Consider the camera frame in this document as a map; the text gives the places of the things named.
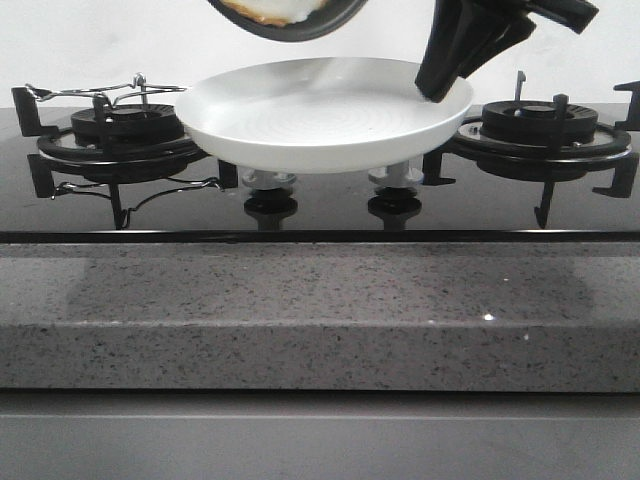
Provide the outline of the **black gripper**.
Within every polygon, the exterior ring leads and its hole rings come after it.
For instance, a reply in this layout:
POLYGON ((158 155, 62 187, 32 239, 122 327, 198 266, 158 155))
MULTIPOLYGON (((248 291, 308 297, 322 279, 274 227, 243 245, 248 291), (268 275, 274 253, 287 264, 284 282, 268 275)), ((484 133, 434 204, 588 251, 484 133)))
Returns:
MULTIPOLYGON (((584 0, 500 0, 497 4, 543 16, 576 34, 599 13, 584 0)), ((439 103, 458 78, 468 78, 492 58, 528 39, 535 29, 526 15, 505 17, 505 11, 492 1, 438 1, 415 85, 423 97, 439 103)))

